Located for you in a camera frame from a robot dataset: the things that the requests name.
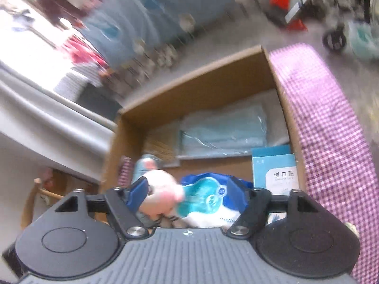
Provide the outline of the white curtain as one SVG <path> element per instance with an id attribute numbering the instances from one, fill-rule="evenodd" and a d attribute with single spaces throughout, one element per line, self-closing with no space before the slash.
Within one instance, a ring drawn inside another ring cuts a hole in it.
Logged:
<path id="1" fill-rule="evenodd" d="M 1 145 L 99 183 L 115 123 L 1 65 Z"/>

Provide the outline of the cotton swab packet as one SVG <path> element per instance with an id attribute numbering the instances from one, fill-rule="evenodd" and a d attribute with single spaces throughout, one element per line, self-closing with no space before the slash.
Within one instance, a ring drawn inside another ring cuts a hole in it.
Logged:
<path id="1" fill-rule="evenodd" d="M 177 156 L 180 153 L 180 121 L 175 120 L 155 129 L 151 129 L 143 143 L 143 154 L 154 155 L 161 160 L 165 168 L 180 166 Z"/>

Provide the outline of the pink checkered tablecloth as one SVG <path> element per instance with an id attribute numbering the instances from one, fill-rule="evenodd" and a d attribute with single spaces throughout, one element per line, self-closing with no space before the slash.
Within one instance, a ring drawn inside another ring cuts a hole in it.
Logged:
<path id="1" fill-rule="evenodd" d="M 347 97 L 313 47 L 269 54 L 297 125 L 307 192 L 360 235 L 353 270 L 358 283 L 378 283 L 378 177 L 363 129 Z"/>

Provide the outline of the teal wet wipes pack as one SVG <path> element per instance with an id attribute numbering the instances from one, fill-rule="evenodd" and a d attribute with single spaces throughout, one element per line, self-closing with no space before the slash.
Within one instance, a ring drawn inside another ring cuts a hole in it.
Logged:
<path id="1" fill-rule="evenodd" d="M 176 214 L 193 228 L 230 227 L 240 216 L 227 193 L 230 175 L 218 173 L 190 174 L 182 178 L 184 201 L 179 203 Z M 241 179 L 246 187 L 253 184 Z"/>

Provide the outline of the brown cardboard box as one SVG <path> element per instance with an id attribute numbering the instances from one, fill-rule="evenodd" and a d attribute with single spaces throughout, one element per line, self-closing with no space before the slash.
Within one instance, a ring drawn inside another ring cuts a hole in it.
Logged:
<path id="1" fill-rule="evenodd" d="M 117 186 L 122 156 L 133 161 L 140 158 L 148 130 L 190 113 L 221 108 L 270 89 L 276 89 L 280 99 L 295 154 L 299 188 L 305 191 L 307 177 L 294 111 L 269 55 L 261 46 L 204 65 L 126 105 L 119 112 L 99 191 Z"/>

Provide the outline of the polka dot cloth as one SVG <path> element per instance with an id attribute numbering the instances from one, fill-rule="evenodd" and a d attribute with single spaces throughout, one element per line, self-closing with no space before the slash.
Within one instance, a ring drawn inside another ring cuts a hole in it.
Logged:
<path id="1" fill-rule="evenodd" d="M 54 91 L 58 95 L 75 102 L 88 84 L 95 87 L 102 86 L 99 67 L 96 63 L 74 65 L 60 80 Z"/>

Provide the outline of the pink plush doll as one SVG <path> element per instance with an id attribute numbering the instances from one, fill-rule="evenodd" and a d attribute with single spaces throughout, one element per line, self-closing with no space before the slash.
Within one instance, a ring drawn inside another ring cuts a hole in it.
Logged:
<path id="1" fill-rule="evenodd" d="M 132 182 L 144 177 L 148 181 L 148 194 L 137 212 L 147 228 L 186 228 L 188 225 L 177 216 L 175 208 L 184 201 L 184 188 L 162 169 L 162 161 L 150 154 L 136 163 Z"/>

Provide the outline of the blue patterned hanging sheet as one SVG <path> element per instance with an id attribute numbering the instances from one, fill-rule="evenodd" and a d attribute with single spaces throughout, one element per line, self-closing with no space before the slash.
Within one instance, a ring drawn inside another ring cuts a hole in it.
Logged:
<path id="1" fill-rule="evenodd" d="M 104 0 L 83 19 L 79 32 L 118 69 L 137 50 L 158 48 L 223 15 L 235 0 Z"/>

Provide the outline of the wheelchair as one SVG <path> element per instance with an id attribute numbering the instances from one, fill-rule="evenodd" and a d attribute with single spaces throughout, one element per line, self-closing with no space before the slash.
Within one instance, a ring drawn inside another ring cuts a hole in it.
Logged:
<path id="1" fill-rule="evenodd" d="M 270 0 L 265 15 L 286 30 L 304 30 L 305 19 L 317 19 L 327 26 L 323 46 L 339 54 L 347 45 L 346 21 L 378 23 L 378 0 Z"/>

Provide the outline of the blue white book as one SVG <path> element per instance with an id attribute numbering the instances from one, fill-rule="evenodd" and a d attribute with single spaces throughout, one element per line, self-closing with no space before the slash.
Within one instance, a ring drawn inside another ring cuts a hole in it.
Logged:
<path id="1" fill-rule="evenodd" d="M 291 190 L 299 190 L 295 155 L 289 144 L 252 149 L 253 184 L 272 195 L 289 197 Z"/>

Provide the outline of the blue face mask packet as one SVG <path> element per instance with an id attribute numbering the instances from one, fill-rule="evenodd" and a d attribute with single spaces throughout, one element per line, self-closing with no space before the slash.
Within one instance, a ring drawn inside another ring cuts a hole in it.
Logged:
<path id="1" fill-rule="evenodd" d="M 249 156 L 256 147 L 290 142 L 276 90 L 270 89 L 214 110 L 201 110 L 180 122 L 181 160 Z"/>

